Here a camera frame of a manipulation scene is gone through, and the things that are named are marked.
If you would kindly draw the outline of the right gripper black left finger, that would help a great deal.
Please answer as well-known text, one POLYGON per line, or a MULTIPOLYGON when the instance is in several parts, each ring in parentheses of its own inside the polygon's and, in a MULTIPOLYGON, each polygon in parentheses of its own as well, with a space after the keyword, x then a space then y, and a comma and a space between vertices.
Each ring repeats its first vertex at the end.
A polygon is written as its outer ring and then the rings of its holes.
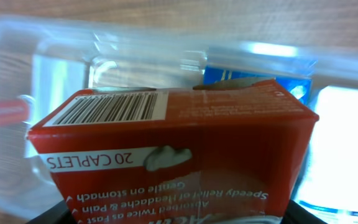
POLYGON ((26 224, 76 224, 71 211, 62 200, 43 214, 31 219, 26 224))

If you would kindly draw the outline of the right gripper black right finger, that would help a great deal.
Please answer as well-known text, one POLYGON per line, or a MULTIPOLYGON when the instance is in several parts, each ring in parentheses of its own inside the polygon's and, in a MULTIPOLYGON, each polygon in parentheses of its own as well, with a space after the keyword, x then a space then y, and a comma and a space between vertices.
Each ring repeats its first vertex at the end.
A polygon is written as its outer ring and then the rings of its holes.
POLYGON ((283 216, 283 224, 327 224, 294 201, 290 201, 283 216))

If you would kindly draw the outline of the red caplets box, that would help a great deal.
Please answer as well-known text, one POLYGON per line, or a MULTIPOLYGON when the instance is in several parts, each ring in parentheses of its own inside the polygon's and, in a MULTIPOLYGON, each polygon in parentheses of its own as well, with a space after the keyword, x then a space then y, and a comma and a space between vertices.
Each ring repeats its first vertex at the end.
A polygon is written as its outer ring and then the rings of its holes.
POLYGON ((280 223, 318 119, 274 80, 81 90, 27 137, 78 223, 280 223))

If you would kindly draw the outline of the blue lozenge box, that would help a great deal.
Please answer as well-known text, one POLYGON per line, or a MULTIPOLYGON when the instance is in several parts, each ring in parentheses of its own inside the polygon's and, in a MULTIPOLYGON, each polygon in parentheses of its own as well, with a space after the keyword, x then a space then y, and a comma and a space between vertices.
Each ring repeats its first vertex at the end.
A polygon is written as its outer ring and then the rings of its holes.
POLYGON ((251 71, 230 70, 226 68, 206 67, 204 70, 204 84, 213 84, 220 81, 239 78, 273 78, 277 83, 289 91, 301 103, 307 104, 312 81, 309 78, 298 78, 286 75, 259 73, 251 71))

